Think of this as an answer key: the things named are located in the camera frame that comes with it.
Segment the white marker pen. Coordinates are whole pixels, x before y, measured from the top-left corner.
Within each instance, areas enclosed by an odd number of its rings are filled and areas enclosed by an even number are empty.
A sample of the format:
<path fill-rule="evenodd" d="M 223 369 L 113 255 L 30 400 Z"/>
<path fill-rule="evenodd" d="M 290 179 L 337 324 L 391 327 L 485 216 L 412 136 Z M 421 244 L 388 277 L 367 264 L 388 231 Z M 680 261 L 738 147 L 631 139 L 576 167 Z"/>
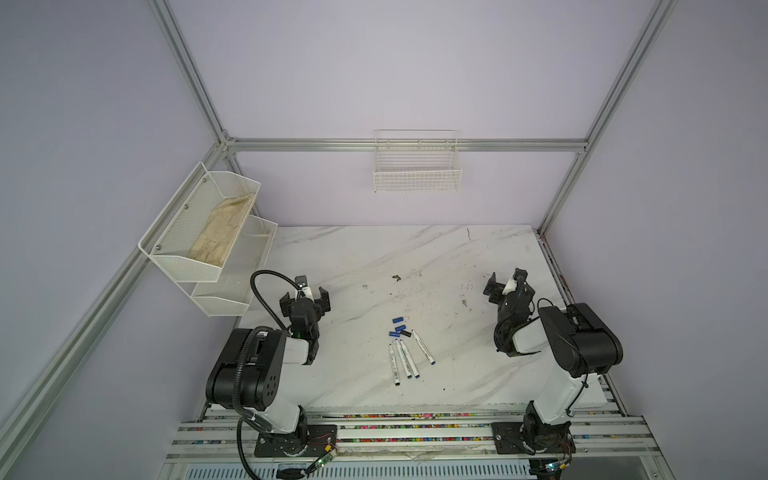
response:
<path fill-rule="evenodd" d="M 390 360 L 390 366 L 391 366 L 391 371 L 393 375 L 394 385 L 400 386 L 401 381 L 400 381 L 399 369 L 398 369 L 397 359 L 395 356 L 394 345 L 392 343 L 388 345 L 388 353 L 389 353 L 389 360 Z"/>
<path fill-rule="evenodd" d="M 416 364 L 415 364 L 415 362 L 413 360 L 413 357 L 412 357 L 410 351 L 407 348 L 407 345 L 403 341 L 400 341 L 400 349 L 402 350 L 403 355 L 404 355 L 404 357 L 406 359 L 406 364 L 408 365 L 408 367 L 409 367 L 409 369 L 411 371 L 411 376 L 413 378 L 419 378 L 420 377 L 420 372 L 419 372 L 418 368 L 416 367 Z"/>
<path fill-rule="evenodd" d="M 412 379 L 413 378 L 412 369 L 411 369 L 411 367 L 409 365 L 409 362 L 408 362 L 408 360 L 406 358 L 405 352 L 404 352 L 404 350 L 402 348 L 403 345 L 402 345 L 401 340 L 400 339 L 396 340 L 395 345 L 396 345 L 396 347 L 395 347 L 396 351 L 398 352 L 399 358 L 400 358 L 401 363 L 403 365 L 403 368 L 405 370 L 406 378 L 407 379 Z"/>
<path fill-rule="evenodd" d="M 412 330 L 411 334 L 412 334 L 412 338 L 416 341 L 418 347 L 420 348 L 422 353 L 425 355 L 425 357 L 428 360 L 429 364 L 430 365 L 435 365 L 436 364 L 436 360 L 435 360 L 434 356 L 431 354 L 431 352 L 428 349 L 428 347 L 426 346 L 426 344 L 424 343 L 424 341 L 422 340 L 421 336 L 415 330 Z"/>

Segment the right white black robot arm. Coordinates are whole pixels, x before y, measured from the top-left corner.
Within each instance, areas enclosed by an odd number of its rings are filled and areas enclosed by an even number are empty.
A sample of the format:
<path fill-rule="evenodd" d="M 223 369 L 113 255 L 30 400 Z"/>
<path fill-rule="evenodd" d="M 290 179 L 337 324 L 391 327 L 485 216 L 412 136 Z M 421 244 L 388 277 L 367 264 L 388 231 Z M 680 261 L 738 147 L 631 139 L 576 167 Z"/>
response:
<path fill-rule="evenodd" d="M 517 268 L 501 283 L 492 275 L 483 294 L 497 306 L 496 351 L 510 358 L 550 353 L 555 366 L 542 392 L 518 423 L 493 425 L 496 441 L 514 452 L 537 454 L 570 444 L 570 419 L 583 394 L 599 376 L 623 360 L 618 337 L 585 303 L 564 308 L 536 300 L 528 272 Z"/>

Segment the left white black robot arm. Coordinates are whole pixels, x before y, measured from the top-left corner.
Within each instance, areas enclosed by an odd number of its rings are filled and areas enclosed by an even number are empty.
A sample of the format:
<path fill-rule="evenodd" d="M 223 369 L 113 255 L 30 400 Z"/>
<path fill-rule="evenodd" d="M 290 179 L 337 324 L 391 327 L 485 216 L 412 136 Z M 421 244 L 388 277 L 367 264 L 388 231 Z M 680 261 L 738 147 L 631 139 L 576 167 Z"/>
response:
<path fill-rule="evenodd" d="M 268 435 L 301 434 L 306 416 L 301 406 L 279 393 L 284 365 L 311 365 L 319 350 L 319 321 L 331 311 L 330 294 L 320 287 L 280 299 L 288 331 L 238 328 L 230 334 L 207 379 L 212 405 L 235 411 L 249 426 Z"/>

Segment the lower white mesh shelf basket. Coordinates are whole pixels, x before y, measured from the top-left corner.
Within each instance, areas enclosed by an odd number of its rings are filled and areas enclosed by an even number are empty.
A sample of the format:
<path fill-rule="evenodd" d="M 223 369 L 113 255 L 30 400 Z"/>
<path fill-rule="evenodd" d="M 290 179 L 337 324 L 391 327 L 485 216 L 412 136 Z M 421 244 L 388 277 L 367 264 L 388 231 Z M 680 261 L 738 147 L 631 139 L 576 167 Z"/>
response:
<path fill-rule="evenodd" d="M 250 277 L 265 267 L 278 224 L 249 215 L 215 283 L 198 283 L 191 300 L 208 317 L 240 317 L 253 300 Z"/>

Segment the white mesh shelf basket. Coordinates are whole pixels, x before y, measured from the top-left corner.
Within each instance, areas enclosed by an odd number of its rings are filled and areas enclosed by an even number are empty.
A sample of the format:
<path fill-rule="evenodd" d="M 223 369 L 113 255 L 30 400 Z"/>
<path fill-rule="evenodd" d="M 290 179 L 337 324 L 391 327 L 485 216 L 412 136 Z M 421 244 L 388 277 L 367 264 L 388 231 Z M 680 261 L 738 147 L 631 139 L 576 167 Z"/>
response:
<path fill-rule="evenodd" d="M 214 260 L 203 258 L 201 236 L 212 232 L 211 215 L 222 204 L 249 215 L 260 187 L 258 181 L 229 171 L 210 171 L 199 163 L 139 241 L 140 252 L 176 283 L 218 281 L 245 219 L 240 217 L 225 229 Z"/>
<path fill-rule="evenodd" d="M 253 300 L 250 277 L 265 267 L 278 224 L 249 215 L 215 283 L 198 283 L 191 300 L 208 317 L 240 317 Z"/>

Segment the beige cloth in basket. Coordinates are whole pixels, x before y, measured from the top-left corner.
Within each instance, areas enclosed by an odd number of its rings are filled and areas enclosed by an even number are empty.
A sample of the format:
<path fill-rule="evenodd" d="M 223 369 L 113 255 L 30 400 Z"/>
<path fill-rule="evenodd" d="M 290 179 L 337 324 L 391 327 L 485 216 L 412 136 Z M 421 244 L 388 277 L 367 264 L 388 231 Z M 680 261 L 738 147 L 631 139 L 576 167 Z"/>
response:
<path fill-rule="evenodd" d="M 255 194 L 247 194 L 227 198 L 217 205 L 192 244 L 188 257 L 204 264 L 223 267 L 255 198 Z"/>

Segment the upper white mesh shelf basket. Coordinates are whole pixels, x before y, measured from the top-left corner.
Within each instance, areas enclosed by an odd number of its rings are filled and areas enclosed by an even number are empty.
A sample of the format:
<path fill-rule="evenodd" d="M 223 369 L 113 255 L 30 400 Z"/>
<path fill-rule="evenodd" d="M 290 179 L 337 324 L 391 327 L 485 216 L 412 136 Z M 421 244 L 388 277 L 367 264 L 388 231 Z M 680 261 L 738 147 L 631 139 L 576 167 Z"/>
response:
<path fill-rule="evenodd" d="M 199 163 L 139 241 L 140 252 L 176 283 L 218 281 L 245 219 L 240 217 L 225 229 L 214 260 L 203 258 L 201 236 L 212 232 L 211 215 L 222 204 L 249 215 L 260 187 L 258 181 L 229 171 L 210 171 Z"/>

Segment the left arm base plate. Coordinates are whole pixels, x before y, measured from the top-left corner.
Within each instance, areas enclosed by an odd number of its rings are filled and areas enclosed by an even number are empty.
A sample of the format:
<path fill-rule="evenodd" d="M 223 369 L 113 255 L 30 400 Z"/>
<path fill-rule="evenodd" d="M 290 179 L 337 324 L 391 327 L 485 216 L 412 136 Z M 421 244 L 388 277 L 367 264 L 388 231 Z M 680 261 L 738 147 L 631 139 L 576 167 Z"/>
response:
<path fill-rule="evenodd" d="M 337 442 L 336 425 L 300 425 L 294 433 L 259 437 L 253 449 L 257 458 L 316 458 Z"/>

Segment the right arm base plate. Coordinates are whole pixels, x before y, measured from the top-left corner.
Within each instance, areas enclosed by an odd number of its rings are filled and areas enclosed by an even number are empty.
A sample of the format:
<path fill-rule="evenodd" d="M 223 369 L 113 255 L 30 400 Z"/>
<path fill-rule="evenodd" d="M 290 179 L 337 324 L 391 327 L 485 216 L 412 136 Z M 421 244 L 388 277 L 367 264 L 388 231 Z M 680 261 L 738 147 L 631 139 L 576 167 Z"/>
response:
<path fill-rule="evenodd" d="M 575 444 L 570 423 L 561 425 L 496 422 L 491 424 L 492 440 L 498 454 L 572 454 Z"/>

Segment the aluminium rail base frame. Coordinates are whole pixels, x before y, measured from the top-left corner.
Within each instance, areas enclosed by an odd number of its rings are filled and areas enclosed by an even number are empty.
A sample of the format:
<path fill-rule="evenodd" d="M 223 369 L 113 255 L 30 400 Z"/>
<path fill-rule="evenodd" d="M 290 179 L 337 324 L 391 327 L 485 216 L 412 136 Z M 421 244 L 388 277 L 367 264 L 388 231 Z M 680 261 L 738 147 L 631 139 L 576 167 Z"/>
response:
<path fill-rule="evenodd" d="M 601 378 L 607 403 L 577 409 L 571 447 L 563 453 L 501 454 L 493 424 L 522 420 L 522 410 L 429 408 L 426 412 L 359 414 L 319 410 L 311 423 L 337 427 L 329 443 L 337 456 L 311 479 L 543 479 L 546 463 L 569 460 L 551 479 L 676 479 L 646 420 L 630 415 L 610 377 Z M 182 423 L 157 479 L 250 479 L 236 449 L 234 414 L 206 407 L 197 422 Z M 244 429 L 242 443 L 261 479 L 313 460 L 253 458 L 264 440 Z"/>

